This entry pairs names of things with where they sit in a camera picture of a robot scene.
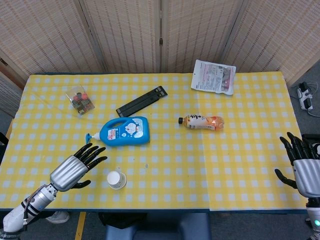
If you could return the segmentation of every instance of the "power strip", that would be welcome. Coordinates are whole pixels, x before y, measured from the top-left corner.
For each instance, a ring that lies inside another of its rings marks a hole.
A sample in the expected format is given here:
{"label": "power strip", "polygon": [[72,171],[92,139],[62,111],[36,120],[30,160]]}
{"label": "power strip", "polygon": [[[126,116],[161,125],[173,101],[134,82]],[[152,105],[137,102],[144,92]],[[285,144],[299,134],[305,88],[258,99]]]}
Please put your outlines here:
{"label": "power strip", "polygon": [[311,102],[312,94],[309,92],[308,84],[305,81],[299,84],[296,91],[298,93],[301,109],[302,110],[314,109]]}

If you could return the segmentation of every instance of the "sneaker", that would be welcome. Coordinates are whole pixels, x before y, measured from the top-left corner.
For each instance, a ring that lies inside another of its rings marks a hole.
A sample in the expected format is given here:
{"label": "sneaker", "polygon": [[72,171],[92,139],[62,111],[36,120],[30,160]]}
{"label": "sneaker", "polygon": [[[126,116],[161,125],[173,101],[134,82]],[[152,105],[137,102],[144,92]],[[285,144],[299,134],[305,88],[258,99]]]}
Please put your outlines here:
{"label": "sneaker", "polygon": [[70,218],[70,214],[67,211],[56,211],[52,216],[46,218],[46,220],[52,224],[63,224]]}

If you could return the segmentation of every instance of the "silver robotic hand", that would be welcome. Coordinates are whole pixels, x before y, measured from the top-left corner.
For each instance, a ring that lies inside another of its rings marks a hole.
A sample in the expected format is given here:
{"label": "silver robotic hand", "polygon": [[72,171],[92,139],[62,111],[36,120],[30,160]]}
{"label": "silver robotic hand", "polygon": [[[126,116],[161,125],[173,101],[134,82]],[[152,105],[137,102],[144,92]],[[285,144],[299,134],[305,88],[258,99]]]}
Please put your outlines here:
{"label": "silver robotic hand", "polygon": [[320,240],[320,160],[316,149],[305,139],[287,133],[290,141],[280,137],[293,168],[295,180],[286,178],[279,169],[275,169],[277,177],[290,187],[308,198],[306,210],[312,225],[313,235],[309,240]]}
{"label": "silver robotic hand", "polygon": [[27,224],[56,199],[58,191],[81,189],[91,183],[90,180],[78,181],[97,164],[107,159],[106,156],[95,159],[106,149],[105,147],[91,146],[92,143],[88,143],[65,159],[50,174],[49,184],[39,187],[4,217],[0,240],[19,239],[21,232],[27,230]]}

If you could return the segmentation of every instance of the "white paper cup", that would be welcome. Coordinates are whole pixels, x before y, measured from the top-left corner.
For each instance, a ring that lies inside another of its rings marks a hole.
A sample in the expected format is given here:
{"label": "white paper cup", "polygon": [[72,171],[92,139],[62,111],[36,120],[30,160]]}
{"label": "white paper cup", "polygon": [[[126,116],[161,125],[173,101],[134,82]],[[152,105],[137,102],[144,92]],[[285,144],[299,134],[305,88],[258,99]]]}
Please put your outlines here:
{"label": "white paper cup", "polygon": [[110,188],[118,190],[123,188],[127,183],[127,177],[122,172],[111,171],[106,177]]}

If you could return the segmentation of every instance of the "yellow checkered tablecloth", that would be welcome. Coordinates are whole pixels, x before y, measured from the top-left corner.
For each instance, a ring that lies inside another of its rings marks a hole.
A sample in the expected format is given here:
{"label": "yellow checkered tablecloth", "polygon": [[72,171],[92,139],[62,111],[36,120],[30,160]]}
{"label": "yellow checkered tablecloth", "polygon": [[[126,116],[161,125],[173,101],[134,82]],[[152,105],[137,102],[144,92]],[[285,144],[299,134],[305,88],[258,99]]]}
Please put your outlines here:
{"label": "yellow checkered tablecloth", "polygon": [[[279,141],[299,135],[280,72],[238,73],[233,96],[190,88],[192,74],[31,75],[0,167],[0,208],[14,208],[50,173],[117,118],[116,109],[162,85],[168,96],[134,116],[147,117],[150,143],[107,147],[108,159],[82,180],[83,189],[59,192],[54,209],[300,209],[304,199],[274,174],[293,177]],[[65,96],[82,85],[95,109],[79,116]],[[222,132],[178,124],[188,114],[224,117]],[[94,144],[103,146],[100,141]],[[127,184],[108,187],[120,169]]]}

